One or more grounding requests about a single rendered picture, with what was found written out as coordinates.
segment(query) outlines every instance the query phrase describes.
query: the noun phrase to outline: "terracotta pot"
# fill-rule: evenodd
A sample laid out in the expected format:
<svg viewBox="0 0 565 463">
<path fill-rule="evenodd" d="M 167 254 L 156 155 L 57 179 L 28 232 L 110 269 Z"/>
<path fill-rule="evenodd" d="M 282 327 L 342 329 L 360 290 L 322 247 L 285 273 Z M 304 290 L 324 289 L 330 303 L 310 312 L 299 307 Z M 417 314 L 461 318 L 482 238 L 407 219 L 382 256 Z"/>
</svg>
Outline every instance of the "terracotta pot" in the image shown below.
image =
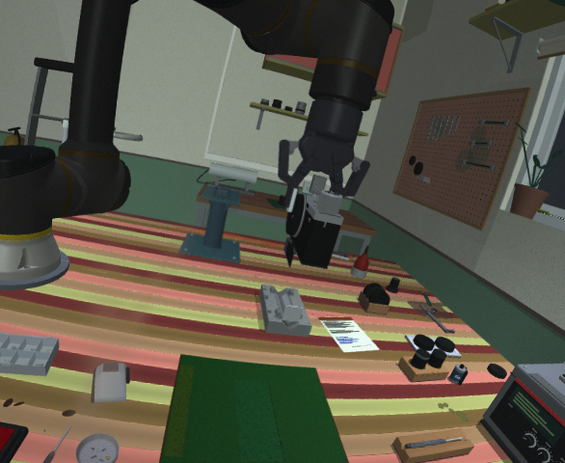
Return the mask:
<svg viewBox="0 0 565 463">
<path fill-rule="evenodd" d="M 542 207 L 548 196 L 549 194 L 546 191 L 516 183 L 514 185 L 514 198 L 512 199 L 510 212 L 527 219 L 533 219 L 537 209 Z"/>
</svg>

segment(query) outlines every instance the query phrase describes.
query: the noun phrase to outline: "potted plant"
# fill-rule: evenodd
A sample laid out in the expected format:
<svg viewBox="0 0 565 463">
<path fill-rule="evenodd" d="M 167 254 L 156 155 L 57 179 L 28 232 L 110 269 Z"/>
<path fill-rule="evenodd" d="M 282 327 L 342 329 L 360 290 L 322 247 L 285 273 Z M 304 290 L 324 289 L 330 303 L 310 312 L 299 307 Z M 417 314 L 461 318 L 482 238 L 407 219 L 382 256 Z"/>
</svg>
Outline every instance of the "potted plant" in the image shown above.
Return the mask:
<svg viewBox="0 0 565 463">
<path fill-rule="evenodd" d="M 520 140 L 523 142 L 523 151 L 525 152 L 526 162 L 526 174 L 529 179 L 529 185 L 522 185 L 520 183 L 516 183 L 514 185 L 514 198 L 512 199 L 512 207 L 510 208 L 510 212 L 526 217 L 527 219 L 532 219 L 535 216 L 537 209 L 542 206 L 549 195 L 546 191 L 539 190 L 537 188 L 538 185 L 544 178 L 546 178 L 546 176 L 550 172 L 554 170 L 556 166 L 563 162 L 565 155 L 561 157 L 563 150 L 555 151 L 552 156 L 549 157 L 549 161 L 542 166 L 540 164 L 539 158 L 537 157 L 537 154 L 534 154 L 533 174 L 530 173 L 529 160 L 526 156 L 526 141 L 523 134 L 523 132 L 526 132 L 526 130 L 524 130 L 518 123 L 516 123 L 516 125 L 521 130 Z M 557 157 L 561 157 L 561 159 L 559 159 L 559 161 L 553 166 L 552 163 L 554 160 L 556 160 Z"/>
</svg>

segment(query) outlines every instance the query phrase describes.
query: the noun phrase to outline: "step stool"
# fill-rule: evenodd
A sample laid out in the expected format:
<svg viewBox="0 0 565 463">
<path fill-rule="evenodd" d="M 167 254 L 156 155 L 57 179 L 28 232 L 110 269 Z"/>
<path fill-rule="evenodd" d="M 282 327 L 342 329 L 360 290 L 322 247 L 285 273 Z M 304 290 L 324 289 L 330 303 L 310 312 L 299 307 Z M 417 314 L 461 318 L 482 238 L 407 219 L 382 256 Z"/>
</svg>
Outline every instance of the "step stool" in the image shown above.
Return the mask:
<svg viewBox="0 0 565 463">
<path fill-rule="evenodd" d="M 36 141 L 36 133 L 39 130 L 39 120 L 48 119 L 50 121 L 58 121 L 62 123 L 64 128 L 64 136 L 62 143 L 68 138 L 68 118 L 54 118 L 53 116 L 44 116 L 40 113 L 42 106 L 42 95 L 44 94 L 44 86 L 47 82 L 47 74 L 49 70 L 58 70 L 60 72 L 73 73 L 74 63 L 67 63 L 65 61 L 47 60 L 45 58 L 35 58 L 34 66 L 39 70 L 36 74 L 36 81 L 34 83 L 34 94 L 32 95 L 32 103 L 30 104 L 30 114 L 28 117 L 28 129 L 25 134 L 25 145 L 34 145 Z M 134 135 L 132 133 L 115 132 L 114 138 L 123 140 L 131 140 L 133 142 L 141 142 L 144 137 L 141 135 Z"/>
</svg>

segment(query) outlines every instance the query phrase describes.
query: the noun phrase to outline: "striped tablecloth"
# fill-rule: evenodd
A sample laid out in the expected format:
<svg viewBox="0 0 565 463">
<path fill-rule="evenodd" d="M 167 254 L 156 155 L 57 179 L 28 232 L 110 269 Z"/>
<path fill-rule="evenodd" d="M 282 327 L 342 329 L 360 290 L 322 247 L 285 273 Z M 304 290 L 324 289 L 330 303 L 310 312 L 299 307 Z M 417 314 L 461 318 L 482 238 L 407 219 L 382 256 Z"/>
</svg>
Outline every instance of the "striped tablecloth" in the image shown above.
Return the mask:
<svg viewBox="0 0 565 463">
<path fill-rule="evenodd" d="M 413 352 L 404 335 L 443 331 L 411 308 L 425 289 L 395 263 L 372 259 L 365 280 L 351 276 L 352 261 L 333 259 L 324 270 L 296 258 L 289 268 L 282 243 L 231 233 L 225 238 L 240 242 L 241 263 L 186 257 L 177 253 L 182 239 L 204 229 L 116 212 L 58 219 L 53 231 L 70 258 L 65 277 L 0 291 L 0 332 L 60 340 L 47 376 L 0 374 L 0 422 L 30 431 L 14 461 L 41 462 L 71 426 L 55 463 L 74 463 L 78 443 L 97 432 L 118 440 L 121 463 L 158 462 L 182 354 L 316 368 L 350 463 L 398 462 L 396 436 L 453 427 L 475 448 L 448 461 L 507 458 L 478 422 L 504 383 L 486 367 L 513 366 L 454 315 L 444 325 L 456 330 L 448 337 L 470 371 L 465 384 L 410 383 L 397 365 Z M 401 284 L 390 313 L 365 313 L 358 294 L 391 277 Z M 264 332 L 261 284 L 300 291 L 312 322 L 308 338 Z M 343 353 L 317 320 L 341 314 L 352 315 L 380 350 Z M 126 402 L 91 403 L 92 372 L 103 362 L 130 367 Z M 13 405 L 4 406 L 9 398 Z"/>
</svg>

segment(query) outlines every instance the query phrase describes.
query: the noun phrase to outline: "paper sheet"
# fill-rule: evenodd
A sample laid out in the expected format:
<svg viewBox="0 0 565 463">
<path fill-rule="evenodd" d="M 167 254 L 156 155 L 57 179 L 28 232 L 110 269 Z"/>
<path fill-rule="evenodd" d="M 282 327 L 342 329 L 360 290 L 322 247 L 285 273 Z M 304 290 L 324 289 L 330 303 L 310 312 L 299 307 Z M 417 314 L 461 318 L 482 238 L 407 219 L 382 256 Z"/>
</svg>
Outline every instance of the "paper sheet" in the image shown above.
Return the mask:
<svg viewBox="0 0 565 463">
<path fill-rule="evenodd" d="M 379 347 L 350 316 L 324 316 L 320 317 L 319 321 L 323 323 L 343 352 L 379 350 Z"/>
</svg>

